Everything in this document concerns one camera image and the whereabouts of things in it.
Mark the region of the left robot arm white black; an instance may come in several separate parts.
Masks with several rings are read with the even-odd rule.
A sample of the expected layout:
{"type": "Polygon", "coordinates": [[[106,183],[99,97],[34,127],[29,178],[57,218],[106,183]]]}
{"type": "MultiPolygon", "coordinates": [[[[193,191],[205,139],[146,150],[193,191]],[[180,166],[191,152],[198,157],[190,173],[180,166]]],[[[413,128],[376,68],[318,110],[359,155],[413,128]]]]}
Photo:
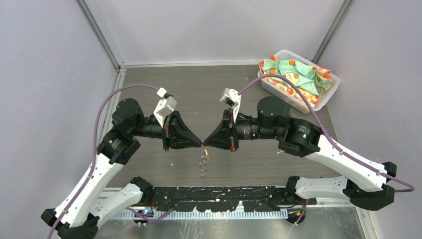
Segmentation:
{"type": "Polygon", "coordinates": [[[62,239],[92,239],[123,209],[149,205],[154,188],[141,177],[105,200],[98,197],[140,148],[138,137],[160,139],[164,150],[201,147],[202,141],[184,124],[175,106],[172,97],[162,99],[155,113],[145,117],[137,100],[120,101],[112,114],[112,129],[96,144],[94,160],[83,178],[59,206],[42,213],[42,220],[62,239]]]}

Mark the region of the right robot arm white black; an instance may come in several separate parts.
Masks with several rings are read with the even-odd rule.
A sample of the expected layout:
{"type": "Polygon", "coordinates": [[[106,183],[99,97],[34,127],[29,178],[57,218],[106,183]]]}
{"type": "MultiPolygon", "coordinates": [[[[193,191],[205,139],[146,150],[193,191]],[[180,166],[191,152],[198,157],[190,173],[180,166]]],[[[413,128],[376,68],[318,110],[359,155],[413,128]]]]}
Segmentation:
{"type": "Polygon", "coordinates": [[[255,139],[275,139],[283,152],[314,160],[338,173],[333,178],[289,177],[284,198],[290,204],[335,198],[377,211],[394,201],[395,189],[388,185],[389,178],[396,176],[394,163],[374,163],[356,153],[338,151],[338,143],[328,140],[319,126],[292,117],[290,105],[275,96],[258,102],[257,117],[225,110],[220,124],[203,144],[234,152],[241,140],[255,139]]]}

